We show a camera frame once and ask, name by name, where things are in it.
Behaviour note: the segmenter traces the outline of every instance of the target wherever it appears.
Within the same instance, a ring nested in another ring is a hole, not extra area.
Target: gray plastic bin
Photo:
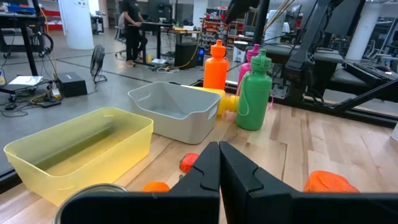
[[[154,120],[154,132],[199,144],[214,128],[221,97],[216,93],[155,82],[131,90],[133,112]]]

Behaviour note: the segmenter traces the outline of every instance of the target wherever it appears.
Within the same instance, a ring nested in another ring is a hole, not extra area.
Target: green bottle lid
[[[258,56],[251,59],[251,69],[258,72],[268,72],[272,60],[266,55],[267,50],[261,49]]]

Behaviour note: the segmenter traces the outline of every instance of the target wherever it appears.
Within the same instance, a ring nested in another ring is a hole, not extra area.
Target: metal can
[[[93,193],[93,192],[127,192],[127,190],[119,185],[116,184],[96,184],[96,185],[91,185],[89,187],[86,187],[84,189],[79,190],[72,196],[68,197],[60,206],[58,209],[57,213],[54,216],[54,219],[52,220],[53,224],[61,224],[61,214],[65,206],[72,201],[74,198],[81,196],[85,193]]]

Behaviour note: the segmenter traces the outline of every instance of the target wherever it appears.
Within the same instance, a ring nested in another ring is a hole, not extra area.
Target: person
[[[148,42],[139,33],[140,21],[144,22],[144,19],[139,12],[137,0],[123,0],[123,14],[126,33],[126,64],[128,67],[133,67],[134,61]]]

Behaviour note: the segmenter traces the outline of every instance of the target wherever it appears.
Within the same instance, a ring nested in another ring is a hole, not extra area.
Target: yellow plastic bin
[[[112,183],[148,155],[153,120],[101,108],[8,144],[28,189],[60,206],[78,190]]]

